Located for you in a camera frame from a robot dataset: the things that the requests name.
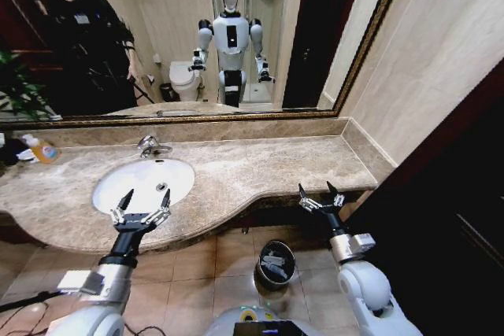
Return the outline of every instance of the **person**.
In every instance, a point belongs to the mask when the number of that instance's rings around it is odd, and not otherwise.
[[[48,20],[51,45],[69,74],[64,90],[70,114],[96,115],[137,106],[135,40],[109,2],[36,2]]]

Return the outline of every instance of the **trash can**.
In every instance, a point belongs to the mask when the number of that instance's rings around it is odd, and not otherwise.
[[[179,94],[175,92],[172,88],[171,83],[163,83],[159,86],[159,91],[161,92],[161,96],[165,102],[178,102],[180,101]]]
[[[294,254],[284,242],[271,240],[261,250],[255,270],[259,282],[266,289],[282,289],[294,275]]]

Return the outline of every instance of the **mirror frame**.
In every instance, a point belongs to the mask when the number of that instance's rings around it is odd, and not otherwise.
[[[336,116],[338,116],[341,109],[343,109],[343,105],[354,86],[358,73],[361,71],[364,60],[368,55],[369,49],[371,49],[371,45],[376,37],[376,34],[380,30],[381,24],[384,21],[385,15],[387,14],[391,3],[392,0],[378,0],[375,9],[372,11],[371,19],[368,22],[364,35],[362,36],[357,52],[352,60],[352,64],[346,73],[346,77],[343,81],[341,89],[339,90],[338,97],[332,106],[332,110],[335,111]]]
[[[245,121],[245,120],[298,120],[308,118],[331,118],[337,117],[357,79],[358,73],[371,48],[376,33],[387,14],[392,0],[378,0],[368,26],[362,36],[358,50],[354,55],[352,64],[346,74],[345,80],[339,91],[338,97],[332,109],[309,110],[309,109],[285,109],[279,112],[252,112],[252,113],[229,113],[216,115],[193,115],[193,116],[170,116],[170,117],[129,117],[114,118],[113,116],[80,116],[69,117],[67,120],[58,121],[19,121],[0,122],[0,130],[39,130],[60,129],[77,127],[124,127],[153,124],[189,124],[198,122],[222,122],[222,121]]]

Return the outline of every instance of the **toilet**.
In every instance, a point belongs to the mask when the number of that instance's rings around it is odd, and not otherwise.
[[[198,98],[201,77],[199,71],[189,71],[190,66],[189,61],[173,61],[170,64],[170,82],[182,102],[195,102]]]

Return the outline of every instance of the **faucet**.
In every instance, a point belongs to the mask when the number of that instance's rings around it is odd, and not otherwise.
[[[171,153],[173,151],[173,148],[170,146],[160,145],[157,139],[152,135],[146,135],[143,137],[137,147],[142,150],[142,153],[140,154],[142,159],[145,159],[150,155],[157,156],[160,153]]]

